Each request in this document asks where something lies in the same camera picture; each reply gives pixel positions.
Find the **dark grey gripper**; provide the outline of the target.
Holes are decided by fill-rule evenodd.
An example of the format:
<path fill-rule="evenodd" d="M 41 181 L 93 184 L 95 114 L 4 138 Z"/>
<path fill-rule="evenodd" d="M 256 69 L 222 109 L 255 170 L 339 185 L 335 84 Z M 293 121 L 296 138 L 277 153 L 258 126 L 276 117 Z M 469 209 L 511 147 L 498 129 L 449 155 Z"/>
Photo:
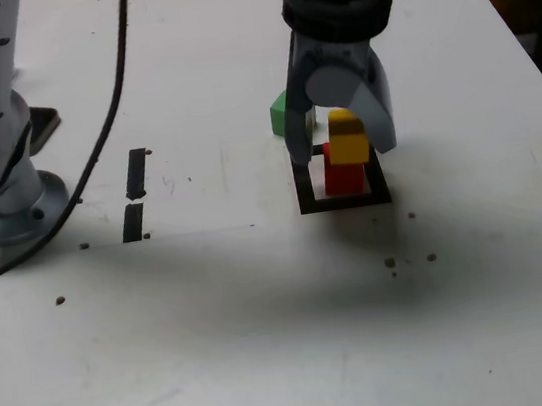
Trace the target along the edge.
<path fill-rule="evenodd" d="M 331 43 L 299 32 L 292 32 L 290 40 L 284 134 L 291 160 L 299 166 L 310 162 L 314 124 L 307 114 L 314 104 L 349 109 L 378 153 L 395 148 L 387 77 L 370 42 Z M 307 54 L 316 60 L 313 73 Z"/>

